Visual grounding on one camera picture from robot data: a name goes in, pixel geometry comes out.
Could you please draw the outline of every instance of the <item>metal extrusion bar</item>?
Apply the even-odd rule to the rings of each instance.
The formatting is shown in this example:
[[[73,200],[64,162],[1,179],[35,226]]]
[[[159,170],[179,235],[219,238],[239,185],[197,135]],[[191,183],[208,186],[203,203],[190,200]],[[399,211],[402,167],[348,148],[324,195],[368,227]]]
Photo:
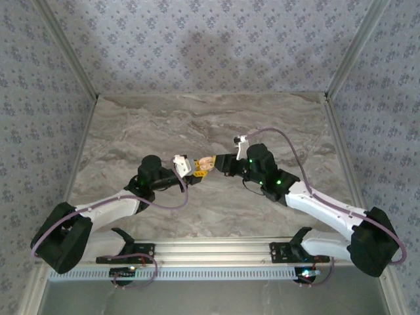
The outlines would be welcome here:
[[[150,267],[137,269],[130,280],[149,280],[154,273]],[[77,280],[110,280],[107,267],[74,268],[65,274],[51,271],[49,280],[52,282]],[[156,281],[213,281],[213,280],[296,280],[295,268],[290,266],[277,267],[163,267],[157,273]]]
[[[347,75],[350,73],[353,65],[356,63],[366,42],[369,40],[370,35],[375,29],[379,19],[382,17],[382,14],[389,3],[390,0],[372,1],[356,35],[354,36],[343,59],[341,60],[341,63],[337,68],[337,71],[329,83],[326,93],[330,99],[333,100],[335,98],[341,85],[345,82]]]
[[[79,149],[77,150],[75,161],[72,167],[72,172],[70,173],[70,179],[69,179],[69,182],[67,183],[66,191],[64,192],[64,198],[63,198],[64,201],[68,201],[68,198],[70,197],[70,193],[73,189],[74,182],[76,180],[77,172],[79,171],[81,156],[83,154],[83,149],[85,147],[87,133],[89,132],[89,127],[91,126],[93,113],[95,112],[97,101],[98,101],[97,99],[93,100],[91,110],[89,110],[89,113],[86,118],[86,123],[85,123],[85,127],[83,128],[83,134],[81,137]]]
[[[356,172],[354,171],[353,165],[351,164],[350,153],[345,145],[345,138],[343,131],[340,128],[339,119],[333,101],[329,98],[325,104],[326,117],[329,126],[332,131],[333,140],[337,149],[341,167],[345,175],[348,187],[350,188],[350,194],[352,196],[353,204],[357,207],[366,209],[366,201],[363,198],[362,191],[360,189],[359,182],[356,178]],[[410,311],[408,304],[402,293],[401,284],[396,275],[396,269],[394,266],[388,266],[385,268],[382,276],[379,278],[385,299],[387,301],[388,309],[391,314],[409,315]]]
[[[60,24],[55,18],[54,12],[51,10],[49,4],[46,2],[46,0],[32,0],[32,3],[38,10],[41,18],[45,23],[45,26],[56,41],[58,47],[64,55],[64,58],[66,58],[69,67],[72,69],[77,80],[80,82],[81,87],[92,100],[96,100],[95,89],[89,80],[89,76],[86,74],[83,66],[74,53],[72,45],[61,29]]]
[[[272,264],[270,243],[289,242],[291,238],[207,238],[139,240],[139,243],[156,245],[154,258],[162,267],[261,267],[261,266],[312,266],[312,263]],[[351,266],[348,261],[337,265]],[[98,266],[94,261],[84,261],[78,267]],[[126,264],[101,264],[107,267]]]

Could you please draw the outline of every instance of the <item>gray floor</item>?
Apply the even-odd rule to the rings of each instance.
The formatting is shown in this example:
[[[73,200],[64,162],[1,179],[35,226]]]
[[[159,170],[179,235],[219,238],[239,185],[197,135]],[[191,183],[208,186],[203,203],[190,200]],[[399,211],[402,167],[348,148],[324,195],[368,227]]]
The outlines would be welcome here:
[[[350,202],[350,194],[324,115],[321,93],[119,96],[99,98],[70,197],[72,205],[120,191],[137,173],[142,158],[156,154],[168,167],[175,154],[189,158],[236,152],[233,137],[275,126],[293,142],[311,185]],[[263,142],[282,169],[301,172],[287,142],[276,133]],[[259,186],[250,183],[250,189]],[[181,211],[150,207],[114,221],[134,239],[292,236],[301,227],[329,227],[303,212],[256,198],[238,177],[214,170],[189,190]],[[156,193],[158,205],[176,206],[184,196],[172,187]]]
[[[320,287],[291,281],[155,282],[139,290],[108,281],[51,282],[39,315],[389,314],[379,280],[338,267]]]

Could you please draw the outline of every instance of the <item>marble surface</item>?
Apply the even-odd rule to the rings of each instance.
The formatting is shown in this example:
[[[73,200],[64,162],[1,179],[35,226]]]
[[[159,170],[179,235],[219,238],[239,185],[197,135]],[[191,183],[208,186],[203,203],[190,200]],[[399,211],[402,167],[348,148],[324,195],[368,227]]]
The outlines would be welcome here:
[[[233,136],[267,126],[289,135],[313,187],[350,202],[324,117],[323,96],[280,93],[99,98],[70,203],[87,203],[120,191],[148,154],[169,161],[175,154],[199,159],[235,152]],[[264,142],[279,167],[301,177],[280,135],[265,133],[255,142]],[[258,188],[251,183],[249,187]],[[190,187],[189,193],[184,209],[149,207],[111,226],[124,229],[136,239],[292,236],[302,226],[329,230],[309,215],[248,192],[241,178],[224,177],[217,170]],[[172,187],[156,192],[155,202],[175,206],[183,198],[179,188]]]

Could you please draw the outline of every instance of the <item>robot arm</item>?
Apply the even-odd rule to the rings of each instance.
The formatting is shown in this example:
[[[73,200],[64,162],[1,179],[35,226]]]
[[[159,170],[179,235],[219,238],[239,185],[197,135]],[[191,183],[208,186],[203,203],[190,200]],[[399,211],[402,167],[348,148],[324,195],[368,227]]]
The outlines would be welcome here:
[[[369,217],[395,233],[382,210],[373,208],[365,211],[352,207],[313,188],[310,193],[298,177],[277,167],[272,153],[264,144],[250,146],[244,136],[235,138],[234,141],[239,146],[237,154],[205,157],[199,161],[186,156],[175,156],[174,169],[162,167],[157,156],[146,156],[138,168],[138,174],[116,195],[76,207],[68,203],[57,205],[35,235],[31,248],[37,245],[36,254],[58,273],[71,270],[80,260],[138,253],[134,240],[124,231],[95,231],[121,217],[145,210],[155,200],[156,190],[179,185],[181,191],[187,193],[188,185],[201,182],[207,172],[215,167],[225,176],[240,176],[244,181],[260,184],[261,192],[269,200],[308,213],[337,231],[325,233],[302,228],[286,244],[287,248],[280,249],[278,253],[284,251],[284,255],[293,256],[294,260],[302,263],[319,255],[336,257],[352,261],[370,276],[381,275],[398,250],[398,244],[363,218]],[[314,194],[326,200],[329,205],[313,198]],[[344,215],[334,207],[348,209],[350,214]],[[39,243],[39,239],[49,228],[79,209],[88,210],[63,222]],[[277,262],[277,258],[272,255],[272,262]]]
[[[303,228],[298,232],[300,236],[291,241],[296,255],[302,259],[308,255],[337,257],[352,261],[370,276],[382,274],[399,248],[378,227],[385,227],[395,235],[384,211],[376,207],[366,211],[316,191],[295,175],[279,169],[273,154],[262,143],[249,146],[245,136],[235,138],[235,143],[240,149],[246,148],[246,154],[239,150],[238,154],[216,156],[215,167],[220,172],[260,184],[261,192],[269,200],[308,213],[338,232],[321,233]]]

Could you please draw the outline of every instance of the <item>wall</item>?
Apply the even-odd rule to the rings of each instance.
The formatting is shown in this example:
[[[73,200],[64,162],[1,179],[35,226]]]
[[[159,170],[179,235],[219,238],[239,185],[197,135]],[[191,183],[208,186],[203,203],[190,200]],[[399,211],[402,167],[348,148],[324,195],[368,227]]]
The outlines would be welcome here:
[[[368,205],[408,249],[398,267],[420,314],[420,4],[392,0],[333,101]]]
[[[16,312],[29,244],[62,201],[91,101],[30,1],[0,1],[0,314]]]
[[[98,94],[324,91],[370,0],[50,0]]]

